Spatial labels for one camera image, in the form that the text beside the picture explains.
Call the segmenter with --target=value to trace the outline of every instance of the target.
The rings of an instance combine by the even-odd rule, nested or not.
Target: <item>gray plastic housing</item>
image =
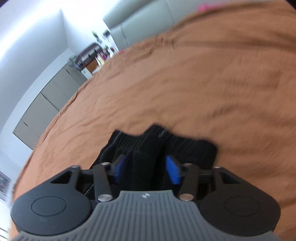
[[[57,236],[20,232],[13,241],[280,241],[272,232],[239,237],[210,225],[194,202],[177,199],[171,190],[121,191],[117,199],[96,205],[80,227]]]

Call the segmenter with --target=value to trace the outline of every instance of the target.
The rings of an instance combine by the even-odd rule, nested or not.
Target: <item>black fabric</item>
[[[213,167],[217,147],[207,140],[177,137],[153,125],[140,136],[114,131],[91,168],[102,162],[113,162],[125,155],[120,190],[149,191],[171,188],[165,170],[165,157],[173,155],[180,163],[193,163],[201,169]]]

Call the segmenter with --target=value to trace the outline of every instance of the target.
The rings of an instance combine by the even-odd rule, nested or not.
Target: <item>gray cabinet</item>
[[[48,124],[85,81],[83,74],[65,65],[34,99],[13,133],[34,149]]]

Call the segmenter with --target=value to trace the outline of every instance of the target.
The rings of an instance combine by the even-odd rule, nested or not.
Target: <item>ceiling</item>
[[[67,48],[78,54],[107,29],[118,0],[9,0],[0,7],[0,130],[37,77]]]

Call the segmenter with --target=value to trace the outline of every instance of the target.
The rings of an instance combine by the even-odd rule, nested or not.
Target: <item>orange fabric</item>
[[[87,169],[115,129],[158,123],[211,139],[223,166],[281,206],[275,233],[296,237],[296,11],[284,1],[194,14],[116,54],[50,123],[14,198],[72,164]]]

